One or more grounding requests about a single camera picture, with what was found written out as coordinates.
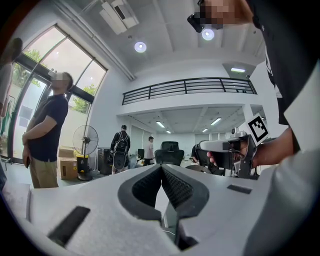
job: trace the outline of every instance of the white device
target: white device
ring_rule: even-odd
[[[111,4],[104,2],[102,8],[100,15],[117,35],[139,24],[126,0],[115,0]]]

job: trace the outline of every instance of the black office chair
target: black office chair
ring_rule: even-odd
[[[157,164],[180,166],[184,156],[185,152],[179,149],[179,143],[176,141],[164,141],[160,149],[154,152]]]

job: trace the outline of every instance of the pipe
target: pipe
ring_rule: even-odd
[[[85,34],[87,34],[95,44],[110,58],[110,60],[116,65],[116,67],[125,74],[130,80],[134,80],[136,77],[130,72],[130,70],[123,64],[121,60],[117,58],[115,53],[110,47],[97,35],[97,33],[86,23],[86,21],[78,15],[78,13],[63,0],[53,1],[56,7],[63,13],[69,20],[78,26]]]

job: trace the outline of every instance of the black backpack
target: black backpack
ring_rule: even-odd
[[[127,134],[124,138],[122,132],[119,131],[120,139],[115,143],[114,146],[114,153],[127,153],[128,151],[128,138],[129,135]]]

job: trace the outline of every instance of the ceiling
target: ceiling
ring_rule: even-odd
[[[133,74],[163,57],[219,57],[223,62],[228,56],[228,61],[234,57],[232,61],[251,65],[256,65],[265,58],[265,42],[261,32],[253,24],[215,31],[214,39],[205,41],[187,22],[187,17],[198,9],[198,0],[127,0],[139,24],[119,35],[100,16],[101,1],[68,1],[73,2],[78,10],[83,10],[93,2],[90,8],[79,11],[81,17]],[[137,53],[134,50],[134,44],[139,41],[146,43],[146,52]]]
[[[261,105],[251,106],[253,115],[260,113],[265,118]],[[157,133],[201,133],[208,129],[207,133],[230,132],[245,122],[245,116],[241,106],[198,107],[171,109],[129,115],[138,122],[149,126]],[[222,118],[215,125],[211,123],[217,118]],[[161,128],[156,122],[160,121],[165,128]]]

